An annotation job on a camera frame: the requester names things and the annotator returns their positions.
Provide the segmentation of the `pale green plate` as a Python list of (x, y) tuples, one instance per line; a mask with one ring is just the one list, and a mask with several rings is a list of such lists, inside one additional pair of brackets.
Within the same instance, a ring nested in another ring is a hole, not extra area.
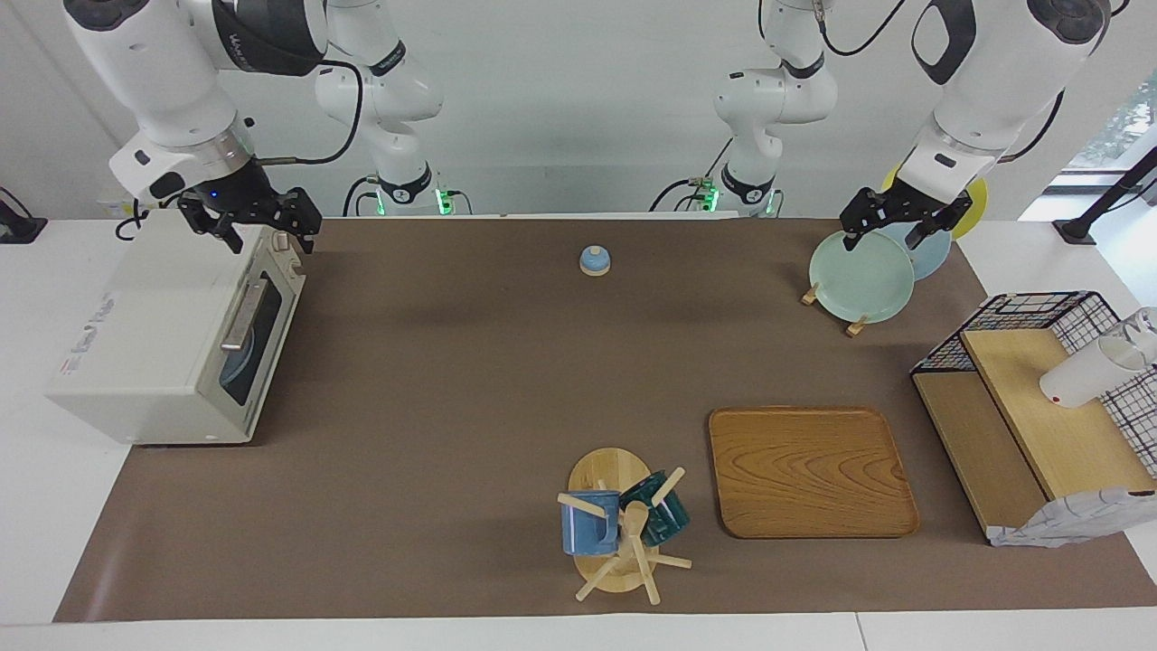
[(831, 234), (815, 247), (806, 272), (823, 309), (864, 325), (899, 315), (915, 284), (909, 256), (879, 231), (864, 234), (852, 250), (843, 247), (843, 234)]

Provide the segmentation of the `dark green mug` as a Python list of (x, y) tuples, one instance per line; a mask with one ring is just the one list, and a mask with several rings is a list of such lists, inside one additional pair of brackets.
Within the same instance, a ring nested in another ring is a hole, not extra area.
[(648, 478), (628, 487), (619, 497), (619, 506), (622, 511), (632, 502), (644, 503), (644, 506), (648, 508), (647, 524), (644, 524), (641, 534), (642, 543), (648, 545), (648, 547), (666, 543), (673, 537), (681, 534), (683, 528), (690, 526), (690, 512), (681, 505), (681, 498), (678, 497), (677, 491), (671, 490), (657, 505), (654, 503), (654, 496), (666, 482), (665, 469), (654, 471)]

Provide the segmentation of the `wooden plate rack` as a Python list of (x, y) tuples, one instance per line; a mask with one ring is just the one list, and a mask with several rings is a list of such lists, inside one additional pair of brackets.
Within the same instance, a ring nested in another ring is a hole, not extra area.
[(870, 320), (870, 315), (865, 310), (850, 308), (846, 302), (837, 299), (834, 293), (826, 291), (821, 283), (811, 284), (805, 293), (799, 296), (799, 302), (805, 306), (819, 306), (828, 315), (833, 315), (839, 320), (846, 321), (843, 334), (855, 338), (865, 328)]

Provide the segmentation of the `yellow plate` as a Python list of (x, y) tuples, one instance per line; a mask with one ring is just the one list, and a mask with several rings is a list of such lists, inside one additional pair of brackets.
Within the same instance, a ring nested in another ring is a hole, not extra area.
[(961, 182), (952, 175), (930, 175), (922, 167), (918, 167), (914, 162), (906, 161), (905, 164), (897, 165), (891, 173), (889, 182), (884, 184), (883, 190), (889, 188), (894, 180), (906, 182), (911, 184), (913, 188), (918, 188), (921, 193), (936, 198), (938, 201), (944, 204), (953, 201), (963, 190), (968, 190), (973, 197), (973, 205), (971, 209), (966, 212), (966, 215), (964, 215), (958, 225), (950, 231), (950, 234), (952, 234), (952, 238), (958, 238), (958, 236), (967, 234), (971, 228), (977, 225), (979, 220), (983, 217), (988, 188), (982, 178), (975, 177), (971, 182)]

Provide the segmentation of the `wooden serving tray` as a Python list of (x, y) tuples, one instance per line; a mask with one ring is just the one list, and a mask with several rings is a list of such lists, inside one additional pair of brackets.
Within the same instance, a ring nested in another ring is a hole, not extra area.
[(720, 524), (740, 540), (898, 539), (920, 515), (891, 426), (865, 405), (762, 405), (707, 420)]

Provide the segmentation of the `black clamp stand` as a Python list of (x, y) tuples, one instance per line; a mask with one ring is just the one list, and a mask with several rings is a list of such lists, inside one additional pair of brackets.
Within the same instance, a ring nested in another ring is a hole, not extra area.
[(47, 219), (34, 217), (20, 198), (0, 185), (0, 244), (28, 244), (38, 238)]

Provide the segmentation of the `cream toaster oven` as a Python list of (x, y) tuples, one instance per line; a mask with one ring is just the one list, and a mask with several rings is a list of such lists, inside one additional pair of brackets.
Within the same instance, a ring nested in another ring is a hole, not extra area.
[(220, 445), (206, 439), (226, 424), (211, 361), (245, 260), (179, 210), (152, 210), (47, 399), (128, 446)]

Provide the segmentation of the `brown table mat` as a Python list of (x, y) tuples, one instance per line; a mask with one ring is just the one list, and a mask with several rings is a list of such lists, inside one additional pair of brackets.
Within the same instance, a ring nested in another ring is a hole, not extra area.
[[(955, 252), (901, 315), (843, 336), (803, 308), (834, 220), (334, 220), (255, 438), (134, 447), (59, 622), (528, 617), (575, 601), (555, 495), (595, 447), (686, 469), (662, 613), (1122, 609), (1157, 585), (1123, 535), (993, 548), (909, 380), (983, 302)], [(611, 271), (578, 271), (587, 246)], [(893, 540), (743, 541), (720, 527), (712, 410), (868, 405), (920, 527)]]

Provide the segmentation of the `wooden stepped shelf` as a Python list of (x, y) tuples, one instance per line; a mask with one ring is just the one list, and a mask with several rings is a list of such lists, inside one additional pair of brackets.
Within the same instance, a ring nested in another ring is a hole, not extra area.
[(1051, 404), (1039, 379), (1067, 352), (1047, 331), (967, 331), (977, 373), (912, 378), (978, 523), (1020, 527), (1052, 500), (1157, 491), (1101, 404)]

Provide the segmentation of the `wooden mug tree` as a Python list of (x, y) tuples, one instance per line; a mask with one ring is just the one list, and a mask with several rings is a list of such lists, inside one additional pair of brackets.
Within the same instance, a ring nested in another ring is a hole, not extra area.
[[(570, 471), (567, 489), (560, 491), (557, 497), (559, 506), (572, 505), (587, 515), (600, 515), (596, 506), (584, 503), (583, 500), (568, 497), (566, 491), (584, 490), (616, 490), (626, 491), (631, 486), (648, 478), (653, 469), (638, 458), (636, 454), (622, 447), (597, 447), (576, 463)], [(657, 505), (665, 498), (669, 491), (675, 490), (681, 482), (685, 469), (676, 468), (666, 471), (668, 482), (661, 487), (654, 496)], [(691, 560), (665, 555), (661, 552), (662, 545), (648, 547), (641, 539), (644, 524), (648, 519), (648, 508), (644, 503), (632, 502), (626, 510), (619, 506), (618, 549), (611, 555), (604, 556), (569, 556), (573, 558), (578, 576), (584, 580), (582, 589), (578, 589), (575, 598), (578, 602), (587, 597), (603, 590), (607, 593), (627, 593), (629, 590), (644, 589), (648, 601), (653, 606), (659, 605), (662, 598), (659, 589), (654, 580), (654, 574), (659, 565), (673, 565), (675, 568), (690, 569)]]

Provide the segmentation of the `light blue racked plate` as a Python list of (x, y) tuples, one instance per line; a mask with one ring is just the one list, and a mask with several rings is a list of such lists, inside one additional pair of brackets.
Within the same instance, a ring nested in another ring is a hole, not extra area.
[(952, 244), (950, 231), (937, 231), (927, 236), (918, 244), (918, 247), (909, 247), (906, 238), (913, 231), (914, 223), (892, 223), (880, 228), (880, 234), (889, 236), (904, 249), (913, 265), (914, 278), (921, 281), (937, 272), (946, 261)]

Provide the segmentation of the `glass oven door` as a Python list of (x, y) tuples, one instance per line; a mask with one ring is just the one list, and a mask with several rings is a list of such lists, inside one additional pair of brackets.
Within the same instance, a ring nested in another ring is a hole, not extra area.
[[(211, 397), (216, 400), (216, 409), (226, 417), (219, 432), (206, 439), (214, 444), (242, 444), (252, 441), (258, 417), (280, 358), (289, 328), (297, 309), (302, 289), (305, 287), (305, 271), (302, 268), (301, 252), (289, 236), (274, 231), (268, 225), (242, 225), (239, 234), (244, 241), (239, 281), (235, 297), (227, 309), (221, 334), (215, 343), (216, 352), (211, 361)], [(249, 330), (263, 316), (275, 317), (268, 331), (256, 380), (249, 392), (248, 402), (236, 404), (219, 384), (221, 368), (229, 352), (243, 349)]]

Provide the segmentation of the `checkered grey cloth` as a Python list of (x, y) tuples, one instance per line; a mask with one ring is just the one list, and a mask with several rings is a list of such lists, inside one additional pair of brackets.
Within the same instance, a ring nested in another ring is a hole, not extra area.
[(1052, 500), (1020, 527), (988, 526), (986, 539), (994, 547), (1029, 545), (1055, 549), (1067, 543), (1086, 543), (1096, 537), (1110, 537), (1149, 521), (1157, 521), (1157, 491), (1104, 487)]

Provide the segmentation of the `black angled pole stand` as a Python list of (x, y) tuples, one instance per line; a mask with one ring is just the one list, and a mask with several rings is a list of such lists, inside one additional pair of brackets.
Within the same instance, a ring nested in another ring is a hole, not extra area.
[(1077, 219), (1054, 220), (1052, 223), (1059, 237), (1070, 246), (1095, 246), (1096, 241), (1091, 230), (1096, 220), (1111, 210), (1120, 209), (1128, 202), (1125, 197), (1132, 194), (1135, 199), (1143, 197), (1145, 191), (1157, 186), (1157, 145), (1145, 151), (1128, 172), (1120, 177), (1115, 185), (1111, 186), (1106, 193), (1101, 194), (1086, 210)]

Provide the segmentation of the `white cup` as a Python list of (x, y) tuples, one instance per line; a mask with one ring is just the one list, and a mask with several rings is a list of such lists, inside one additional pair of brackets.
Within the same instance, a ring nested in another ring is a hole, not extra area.
[(1051, 404), (1075, 409), (1157, 365), (1157, 308), (1140, 308), (1044, 373)]

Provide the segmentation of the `blue mug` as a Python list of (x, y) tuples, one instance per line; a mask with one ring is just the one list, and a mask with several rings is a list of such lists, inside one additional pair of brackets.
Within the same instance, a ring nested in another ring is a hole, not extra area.
[(616, 552), (620, 491), (584, 490), (565, 495), (598, 508), (600, 515), (587, 515), (572, 505), (560, 506), (562, 550), (570, 556), (604, 556)]

